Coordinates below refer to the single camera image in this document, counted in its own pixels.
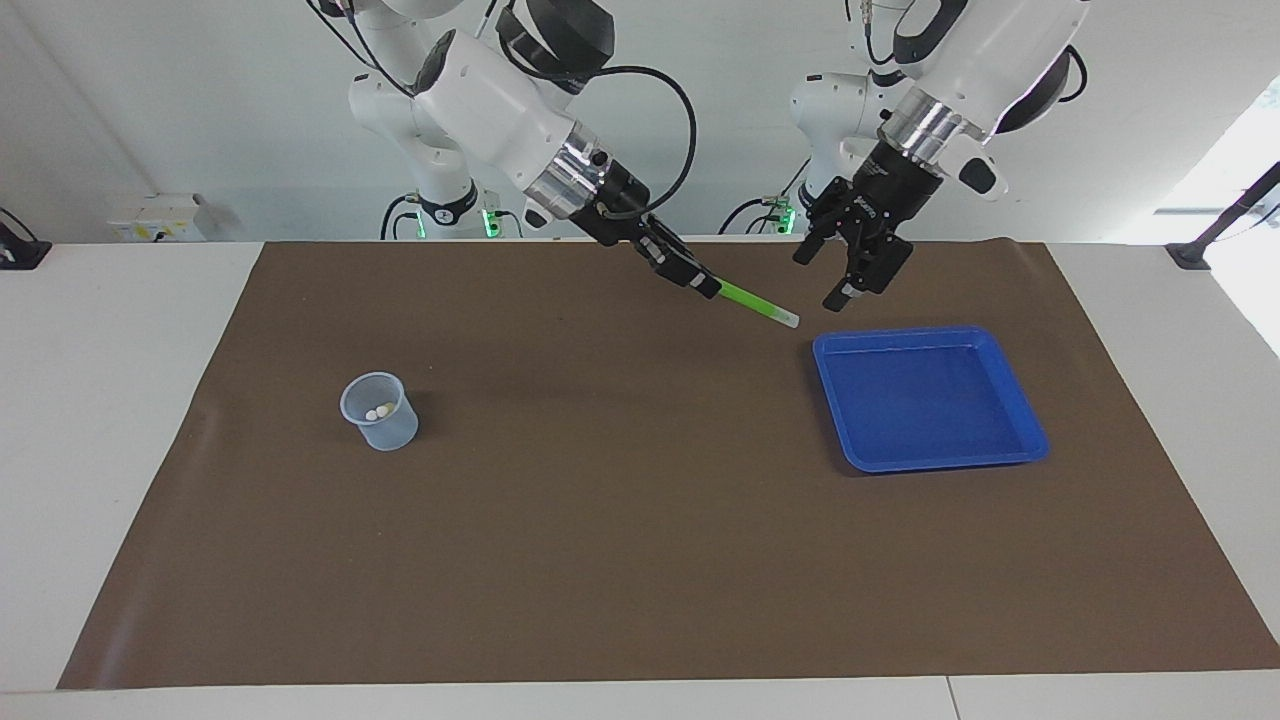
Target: green pen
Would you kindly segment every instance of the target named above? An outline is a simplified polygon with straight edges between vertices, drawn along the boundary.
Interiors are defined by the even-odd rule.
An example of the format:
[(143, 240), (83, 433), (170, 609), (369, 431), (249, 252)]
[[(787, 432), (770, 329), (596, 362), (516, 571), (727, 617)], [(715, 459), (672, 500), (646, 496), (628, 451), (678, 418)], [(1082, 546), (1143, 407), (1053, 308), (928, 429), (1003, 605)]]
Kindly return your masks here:
[(723, 297), (724, 300), (732, 300), (733, 302), (737, 302), (742, 307), (754, 310), (773, 322), (782, 323), (783, 325), (791, 329), (800, 327), (800, 315), (796, 315), (790, 310), (778, 307), (777, 305), (769, 302), (768, 300), (758, 295), (753, 295), (737, 287), (736, 284), (726, 282), (724, 279), (721, 278), (717, 279), (719, 279), (721, 283), (719, 296)]

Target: brown paper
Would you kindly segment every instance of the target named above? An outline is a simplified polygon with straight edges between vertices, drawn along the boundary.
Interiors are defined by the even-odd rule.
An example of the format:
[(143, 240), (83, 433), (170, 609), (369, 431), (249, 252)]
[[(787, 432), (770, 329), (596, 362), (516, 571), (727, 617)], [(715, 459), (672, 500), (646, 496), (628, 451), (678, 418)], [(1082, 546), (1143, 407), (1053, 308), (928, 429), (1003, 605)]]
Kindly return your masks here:
[[(61, 688), (1140, 673), (1280, 651), (1042, 246), (703, 246), (788, 331), (590, 245), (270, 245)], [(978, 324), (1051, 443), (865, 477), (810, 345)], [(338, 397), (397, 373), (383, 455)]]

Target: white table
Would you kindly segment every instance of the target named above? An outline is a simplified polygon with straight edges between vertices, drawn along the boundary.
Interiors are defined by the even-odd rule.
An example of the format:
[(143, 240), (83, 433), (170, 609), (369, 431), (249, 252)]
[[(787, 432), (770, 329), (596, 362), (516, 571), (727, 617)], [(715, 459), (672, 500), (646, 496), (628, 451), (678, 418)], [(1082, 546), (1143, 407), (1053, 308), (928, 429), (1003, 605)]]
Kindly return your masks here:
[[(1280, 717), (1280, 671), (51, 692), (260, 250), (61, 246), (0, 275), (0, 717)], [(1280, 637), (1280, 359), (1161, 249), (1052, 252)]]

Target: blue tray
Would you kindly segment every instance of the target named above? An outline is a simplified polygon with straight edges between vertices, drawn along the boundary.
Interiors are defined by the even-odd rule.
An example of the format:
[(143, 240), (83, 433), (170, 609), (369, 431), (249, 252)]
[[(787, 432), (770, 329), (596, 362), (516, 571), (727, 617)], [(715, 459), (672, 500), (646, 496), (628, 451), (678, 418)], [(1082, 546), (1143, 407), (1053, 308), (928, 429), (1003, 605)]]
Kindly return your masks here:
[(814, 342), (845, 457), (867, 473), (1034, 462), (1048, 438), (1000, 343), (975, 327)]

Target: wall socket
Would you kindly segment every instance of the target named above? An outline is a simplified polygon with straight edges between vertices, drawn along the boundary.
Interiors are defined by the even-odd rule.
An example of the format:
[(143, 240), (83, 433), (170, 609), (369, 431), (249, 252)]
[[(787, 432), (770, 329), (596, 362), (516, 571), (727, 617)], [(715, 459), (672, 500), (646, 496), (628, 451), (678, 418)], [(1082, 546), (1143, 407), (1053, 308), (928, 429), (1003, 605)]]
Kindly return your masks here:
[(123, 202), (108, 225), (120, 242), (206, 242), (212, 219), (193, 195), (157, 195)]

